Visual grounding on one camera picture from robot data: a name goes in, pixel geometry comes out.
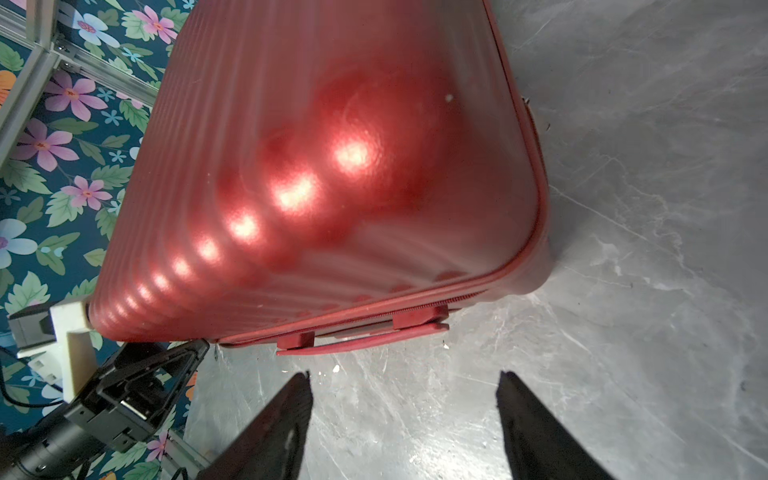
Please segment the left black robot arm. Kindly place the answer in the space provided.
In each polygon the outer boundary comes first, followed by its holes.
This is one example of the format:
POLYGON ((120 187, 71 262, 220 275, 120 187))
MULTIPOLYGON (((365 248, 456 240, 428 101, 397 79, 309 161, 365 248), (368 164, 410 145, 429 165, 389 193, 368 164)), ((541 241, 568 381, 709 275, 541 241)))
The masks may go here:
POLYGON ((64 479, 107 450, 124 453, 163 426, 209 349, 126 343, 35 426, 1 438, 3 479, 64 479))

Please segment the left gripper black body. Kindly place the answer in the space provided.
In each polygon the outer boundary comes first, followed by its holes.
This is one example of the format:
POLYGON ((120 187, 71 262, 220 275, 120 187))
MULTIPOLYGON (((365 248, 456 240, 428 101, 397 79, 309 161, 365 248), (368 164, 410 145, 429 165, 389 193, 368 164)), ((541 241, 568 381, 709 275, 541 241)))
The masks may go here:
POLYGON ((64 412, 65 445, 78 452, 125 452, 150 439, 172 413, 209 350, 205 340, 169 348, 126 343, 64 412))

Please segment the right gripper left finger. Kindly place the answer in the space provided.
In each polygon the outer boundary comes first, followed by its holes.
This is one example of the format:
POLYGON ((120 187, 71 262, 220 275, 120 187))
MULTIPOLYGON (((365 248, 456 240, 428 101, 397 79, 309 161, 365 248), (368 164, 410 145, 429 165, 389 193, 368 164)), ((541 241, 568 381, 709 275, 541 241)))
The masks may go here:
POLYGON ((312 416, 310 377, 293 375, 199 479, 296 479, 312 416))

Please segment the red hard-shell suitcase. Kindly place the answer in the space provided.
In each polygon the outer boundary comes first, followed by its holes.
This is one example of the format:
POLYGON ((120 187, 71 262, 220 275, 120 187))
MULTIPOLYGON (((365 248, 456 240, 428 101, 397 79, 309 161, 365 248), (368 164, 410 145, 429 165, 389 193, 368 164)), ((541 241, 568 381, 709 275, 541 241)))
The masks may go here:
POLYGON ((350 352, 553 269, 535 124, 486 1, 201 1, 88 303, 125 342, 350 352))

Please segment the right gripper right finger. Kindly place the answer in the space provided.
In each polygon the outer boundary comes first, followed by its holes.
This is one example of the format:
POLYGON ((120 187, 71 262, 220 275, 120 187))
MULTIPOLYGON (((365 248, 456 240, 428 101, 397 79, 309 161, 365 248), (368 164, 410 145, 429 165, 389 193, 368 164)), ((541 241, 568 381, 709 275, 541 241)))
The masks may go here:
POLYGON ((505 453, 513 478, 612 477, 517 374, 511 371, 500 373, 496 399, 505 453))

